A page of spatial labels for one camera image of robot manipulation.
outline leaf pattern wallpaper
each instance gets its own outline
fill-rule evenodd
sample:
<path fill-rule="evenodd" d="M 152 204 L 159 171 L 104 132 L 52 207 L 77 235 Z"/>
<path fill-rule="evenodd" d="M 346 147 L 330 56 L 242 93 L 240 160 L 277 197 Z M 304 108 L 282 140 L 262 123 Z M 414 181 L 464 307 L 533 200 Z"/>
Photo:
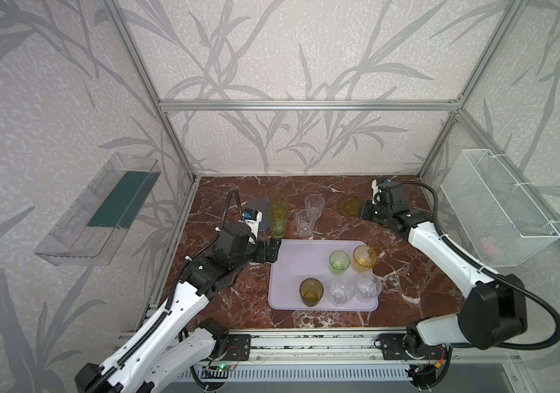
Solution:
<path fill-rule="evenodd" d="M 560 215 L 560 1 L 528 2 L 465 109 Z M 426 180 L 438 187 L 460 150 L 477 147 L 456 126 Z M 445 227 L 465 246 L 465 232 L 449 210 L 447 202 L 440 203 Z M 512 272 L 560 312 L 557 244 L 503 271 Z M 552 322 L 536 304 L 528 302 L 527 308 L 529 328 L 516 342 L 543 340 Z M 560 342 L 543 351 L 521 351 L 520 356 L 539 392 L 560 392 Z"/>
<path fill-rule="evenodd" d="M 0 392 L 73 392 L 136 328 L 191 182 L 98 1 L 0 0 Z M 105 267 L 33 254 L 113 152 L 162 175 Z"/>
<path fill-rule="evenodd" d="M 507 3 L 120 1 L 162 100 L 453 99 Z M 222 175 L 411 174 L 446 115 L 169 113 L 195 171 Z"/>

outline white wire basket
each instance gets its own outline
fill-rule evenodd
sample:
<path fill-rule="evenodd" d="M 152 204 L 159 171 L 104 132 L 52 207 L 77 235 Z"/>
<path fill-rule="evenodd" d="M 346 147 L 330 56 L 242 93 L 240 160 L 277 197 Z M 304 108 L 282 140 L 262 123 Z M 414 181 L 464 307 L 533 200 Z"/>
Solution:
<path fill-rule="evenodd" d="M 518 265 L 559 239 L 522 183 L 490 150 L 462 150 L 441 189 L 487 266 Z"/>

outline red marble surface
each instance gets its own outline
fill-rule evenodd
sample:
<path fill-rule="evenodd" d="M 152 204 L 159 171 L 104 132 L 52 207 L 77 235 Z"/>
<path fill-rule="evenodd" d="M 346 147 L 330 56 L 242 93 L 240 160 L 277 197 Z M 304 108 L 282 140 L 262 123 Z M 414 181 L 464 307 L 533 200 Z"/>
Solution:
<path fill-rule="evenodd" d="M 391 176 L 409 180 L 413 176 Z M 196 327 L 212 317 L 229 329 L 252 328 L 336 328 L 363 326 L 404 326 L 431 316 L 458 312 L 463 298 L 452 281 L 424 254 L 396 237 L 386 228 L 357 217 L 342 217 L 337 204 L 349 195 L 361 200 L 372 196 L 374 176 L 288 176 L 288 177 L 203 177 L 193 201 L 191 213 L 179 242 L 173 267 L 166 281 L 164 298 L 173 283 L 175 271 L 187 255 L 193 255 L 212 239 L 220 221 L 223 201 L 236 188 L 245 203 L 252 197 L 266 197 L 270 189 L 285 187 L 289 192 L 289 230 L 285 238 L 301 238 L 295 227 L 295 214 L 304 208 L 309 194 L 326 200 L 311 238 L 327 240 L 363 240 L 379 254 L 373 271 L 381 278 L 383 291 L 378 308 L 372 312 L 275 310 L 269 306 L 269 264 L 245 267 L 234 287 L 226 288 L 188 325 Z M 405 185 L 410 207 L 428 210 L 419 187 Z M 238 217 L 232 199 L 227 222 Z M 267 239 L 269 231 L 260 234 Z"/>

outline aluminum frame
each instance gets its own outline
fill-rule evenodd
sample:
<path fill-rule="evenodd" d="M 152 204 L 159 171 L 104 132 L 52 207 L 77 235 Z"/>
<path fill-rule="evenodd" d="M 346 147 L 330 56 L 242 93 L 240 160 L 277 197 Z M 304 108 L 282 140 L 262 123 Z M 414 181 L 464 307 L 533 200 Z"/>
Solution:
<path fill-rule="evenodd" d="M 127 53 L 129 60 L 134 66 L 134 71 L 138 75 L 140 84 L 143 86 L 143 89 L 147 94 L 147 97 L 149 98 L 150 105 L 156 112 L 158 121 L 162 125 L 162 130 L 166 133 L 166 137 L 169 140 L 169 143 L 175 149 L 177 157 L 186 169 L 186 175 L 192 182 L 195 179 L 193 168 L 191 167 L 190 162 L 188 162 L 188 160 L 186 159 L 184 150 L 182 149 L 179 140 L 177 140 L 177 135 L 175 134 L 175 131 L 171 126 L 171 122 L 169 122 L 169 119 L 167 119 L 165 112 L 160 109 L 158 95 L 156 94 L 156 88 L 153 86 L 153 83 L 151 83 L 149 74 L 147 73 L 147 70 L 142 63 L 140 52 L 138 51 L 138 48 L 134 43 L 130 30 L 127 27 L 127 23 L 125 22 L 125 18 L 123 17 L 123 11 L 120 9 L 119 4 L 116 2 L 116 0 L 102 0 L 102 3 L 108 19 L 111 20 L 114 30 L 119 36 L 119 39 L 123 45 L 123 49 Z"/>
<path fill-rule="evenodd" d="M 163 111 L 454 111 L 455 100 L 170 100 Z"/>
<path fill-rule="evenodd" d="M 472 73 L 468 77 L 468 80 L 464 85 L 464 89 L 457 96 L 458 106 L 456 109 L 454 109 L 454 111 L 463 108 L 465 103 L 473 95 L 474 89 L 476 89 L 481 78 L 496 56 L 496 53 L 501 48 L 503 42 L 520 18 L 520 14 L 522 13 L 522 11 L 524 11 L 527 2 L 528 0 L 511 0 L 510 3 L 507 4 L 503 15 L 501 16 L 501 19 L 494 29 L 494 33 L 489 39 L 488 44 L 485 46 L 485 49 L 481 53 L 481 56 L 477 61 L 477 64 L 474 66 Z M 426 174 L 428 167 L 433 164 L 433 160 L 437 156 L 437 153 L 441 149 L 441 146 L 443 146 L 444 142 L 446 142 L 446 140 L 448 139 L 450 131 L 452 130 L 453 122 L 454 117 L 450 116 L 448 121 L 446 121 L 441 127 L 441 130 L 437 138 L 435 139 L 435 142 L 431 146 L 431 149 L 428 151 L 426 160 L 424 160 L 422 166 L 420 167 L 418 177 L 422 178 Z"/>
<path fill-rule="evenodd" d="M 534 185 L 527 181 L 527 178 L 520 172 L 520 170 L 513 164 L 513 162 L 503 154 L 500 147 L 496 145 L 494 140 L 488 137 L 485 132 L 481 129 L 480 125 L 473 119 L 468 112 L 461 109 L 456 112 L 455 120 L 459 120 L 459 123 L 468 131 L 468 134 L 482 147 L 492 151 L 492 153 L 498 155 L 498 159 L 505 165 L 505 168 L 516 178 L 520 183 L 524 183 L 523 187 L 525 191 L 529 194 L 531 199 L 540 207 L 542 212 L 551 220 L 556 221 L 554 223 L 555 228 L 560 234 L 560 216 L 555 212 L 555 209 L 551 208 L 549 203 L 540 195 Z"/>
<path fill-rule="evenodd" d="M 136 318 L 136 327 L 140 328 L 145 319 L 148 318 L 148 313 L 154 306 L 154 309 L 157 309 L 160 304 L 160 298 L 162 297 L 162 293 L 164 292 L 164 285 L 166 284 L 166 279 L 169 276 L 169 272 L 171 271 L 171 267 L 173 266 L 175 253 L 177 252 L 177 248 L 179 247 L 179 241 L 182 239 L 182 234 L 184 233 L 184 227 L 188 220 L 188 215 L 191 212 L 191 208 L 193 207 L 193 200 L 195 199 L 195 194 L 197 193 L 197 189 L 199 188 L 199 181 L 201 177 L 197 177 L 195 181 L 191 184 L 188 191 L 186 192 L 186 196 L 182 201 L 182 209 L 180 210 L 177 216 L 177 222 L 173 225 L 173 229 L 171 230 L 171 234 L 169 235 L 169 239 L 167 241 L 167 246 L 165 251 L 162 253 L 162 257 L 160 258 L 160 262 L 158 264 L 158 269 L 151 280 L 151 284 L 149 287 L 149 293 L 145 296 L 143 304 L 146 306 L 142 309 L 142 312 Z"/>

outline tray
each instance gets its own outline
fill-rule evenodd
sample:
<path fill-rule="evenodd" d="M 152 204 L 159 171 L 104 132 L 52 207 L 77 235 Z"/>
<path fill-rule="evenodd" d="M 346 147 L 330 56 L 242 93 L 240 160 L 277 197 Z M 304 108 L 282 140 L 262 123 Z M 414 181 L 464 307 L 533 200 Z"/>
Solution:
<path fill-rule="evenodd" d="M 328 286 L 337 277 L 358 275 L 352 266 L 343 274 L 330 271 L 328 258 L 333 251 L 341 250 L 352 258 L 354 249 L 365 245 L 358 240 L 282 240 L 276 263 L 271 265 L 269 277 L 269 305 L 276 310 L 328 310 L 328 311 L 373 311 L 378 299 L 361 302 L 356 297 L 337 306 L 332 303 Z M 300 284 L 308 278 L 322 282 L 324 294 L 315 307 L 307 307 L 300 298 Z"/>

